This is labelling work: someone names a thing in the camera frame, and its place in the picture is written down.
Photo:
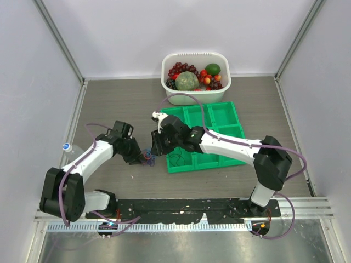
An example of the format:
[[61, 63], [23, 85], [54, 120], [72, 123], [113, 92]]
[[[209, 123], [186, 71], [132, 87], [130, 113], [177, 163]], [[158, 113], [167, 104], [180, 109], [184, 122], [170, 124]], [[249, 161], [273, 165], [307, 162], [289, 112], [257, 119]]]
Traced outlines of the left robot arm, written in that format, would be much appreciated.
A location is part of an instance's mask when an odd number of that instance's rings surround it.
[[104, 190], [85, 192], [91, 175], [115, 155], [129, 164], [143, 164], [146, 159], [133, 137], [133, 126], [116, 121], [113, 128], [96, 136], [88, 150], [62, 168], [50, 168], [44, 180], [39, 209], [59, 217], [66, 226], [83, 214], [98, 212], [112, 218], [117, 212], [114, 193]]

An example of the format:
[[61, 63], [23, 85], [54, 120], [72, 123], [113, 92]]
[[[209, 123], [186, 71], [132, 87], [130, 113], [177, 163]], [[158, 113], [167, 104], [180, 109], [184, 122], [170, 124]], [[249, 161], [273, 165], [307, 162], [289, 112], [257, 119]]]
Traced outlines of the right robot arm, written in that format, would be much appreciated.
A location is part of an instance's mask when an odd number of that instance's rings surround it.
[[178, 117], [162, 112], [153, 112], [151, 118], [157, 123], [157, 129], [151, 133], [152, 155], [167, 155], [180, 147], [186, 152], [220, 155], [254, 167], [257, 184], [247, 203], [253, 216], [265, 213], [272, 196], [282, 189], [292, 158], [274, 137], [247, 140], [216, 133], [206, 127], [191, 128]]

